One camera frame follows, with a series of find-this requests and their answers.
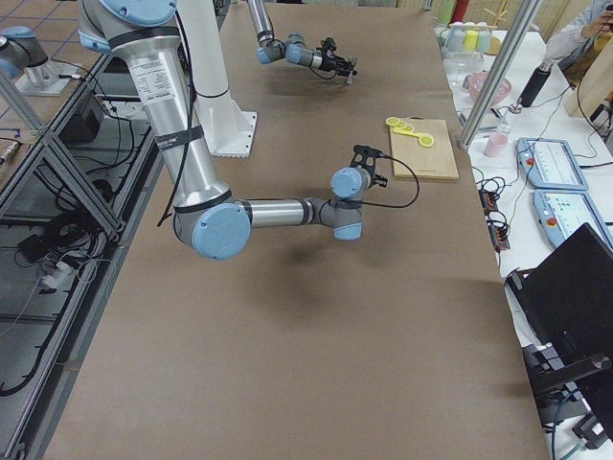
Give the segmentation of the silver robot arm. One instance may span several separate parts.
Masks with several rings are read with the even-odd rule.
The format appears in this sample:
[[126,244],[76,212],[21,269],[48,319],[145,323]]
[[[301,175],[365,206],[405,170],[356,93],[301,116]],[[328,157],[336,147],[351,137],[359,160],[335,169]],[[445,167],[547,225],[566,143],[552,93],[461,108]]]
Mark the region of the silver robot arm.
[[232,100],[214,6],[206,1],[81,1],[81,44],[121,59],[148,116],[173,189],[164,212],[177,239],[200,256],[226,260],[255,228],[319,224],[336,239],[360,238],[364,193],[384,187],[382,152],[354,147],[334,173],[329,199],[234,198],[211,147],[247,139],[257,118]]
[[307,46],[305,38],[299,33],[291,33],[285,39],[276,37],[273,24],[263,1],[247,1],[259,48],[257,56],[261,64],[270,64],[280,60],[308,68],[322,80],[336,77],[345,78],[346,84],[352,84],[357,75],[356,57],[341,57],[337,51],[336,41],[328,36],[316,48]]

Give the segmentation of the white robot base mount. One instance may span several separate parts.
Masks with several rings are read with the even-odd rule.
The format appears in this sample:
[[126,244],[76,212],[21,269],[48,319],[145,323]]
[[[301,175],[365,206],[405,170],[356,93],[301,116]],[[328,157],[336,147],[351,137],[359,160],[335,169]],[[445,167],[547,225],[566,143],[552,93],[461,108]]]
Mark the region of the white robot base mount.
[[195,103],[210,154],[247,158],[255,137],[258,114],[243,111],[229,94],[218,98],[198,96]]

